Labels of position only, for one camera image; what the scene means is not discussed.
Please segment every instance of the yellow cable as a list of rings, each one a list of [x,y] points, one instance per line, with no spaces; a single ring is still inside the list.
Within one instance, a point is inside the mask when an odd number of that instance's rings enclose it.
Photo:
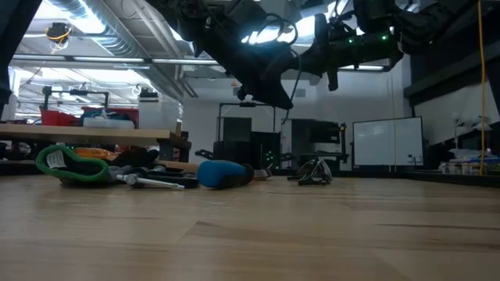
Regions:
[[[480,174],[483,176],[484,175],[484,157],[486,154],[486,144],[485,144],[485,139],[486,139],[486,121],[485,121],[485,116],[486,116],[486,63],[484,60],[484,43],[483,43],[483,9],[481,8],[481,1],[479,0],[477,2],[477,13],[479,16],[479,49],[480,49],[480,54],[481,54],[481,111],[482,111],[482,120],[481,123],[483,125],[483,129],[481,131],[481,145],[482,145],[482,151],[481,151],[481,166],[480,166]]]
[[[64,39],[65,37],[69,36],[71,33],[71,28],[68,32],[66,32],[65,34],[59,36],[59,37],[50,37],[48,36],[48,28],[45,30],[45,36],[47,36],[48,39],[51,39],[51,40],[59,40],[59,39]]]

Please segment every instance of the blue object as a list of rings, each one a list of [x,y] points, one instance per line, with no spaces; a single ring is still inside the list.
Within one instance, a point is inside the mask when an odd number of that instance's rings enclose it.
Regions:
[[[233,162],[207,161],[198,168],[198,180],[208,188],[236,187],[247,184],[252,179],[253,173],[250,175],[247,167]]]

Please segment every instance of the black machine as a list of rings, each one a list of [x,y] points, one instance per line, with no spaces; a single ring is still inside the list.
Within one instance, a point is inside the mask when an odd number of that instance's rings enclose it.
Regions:
[[[316,40],[301,55],[294,55],[291,49],[298,36],[292,42],[241,42],[251,32],[261,32],[270,25],[278,26],[280,34],[294,26],[289,20],[266,13],[252,0],[227,4],[208,0],[146,1],[184,40],[193,42],[196,57],[208,53],[243,84],[238,95],[241,100],[251,95],[256,101],[289,110],[293,103],[280,82],[283,72],[296,69],[317,76],[327,73],[333,91],[338,88],[339,67],[357,67],[378,59],[390,59],[394,66],[403,52],[414,54],[446,38],[455,20],[478,0],[440,0],[418,13],[400,9],[395,0],[353,0],[354,10],[341,16],[327,19],[324,14],[316,15]],[[7,66],[40,2],[2,2],[5,17],[0,23],[0,113],[11,95]],[[364,35],[357,36],[344,23],[352,16]]]

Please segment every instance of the orange object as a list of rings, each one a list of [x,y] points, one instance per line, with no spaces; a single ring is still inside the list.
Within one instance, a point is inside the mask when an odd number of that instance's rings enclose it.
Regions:
[[[113,160],[118,154],[101,148],[77,148],[75,153],[85,158],[97,158],[101,160]]]

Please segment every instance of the red container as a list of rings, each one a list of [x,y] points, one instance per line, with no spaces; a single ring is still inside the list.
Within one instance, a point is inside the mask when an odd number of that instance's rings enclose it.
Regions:
[[[41,111],[42,126],[72,126],[72,123],[78,121],[78,118],[66,113],[53,110]]]
[[[91,108],[88,106],[84,106],[81,108],[84,112],[99,112],[104,108]],[[136,108],[106,108],[109,112],[116,112],[121,114],[126,114],[128,118],[135,124],[135,128],[139,127],[139,109]]]

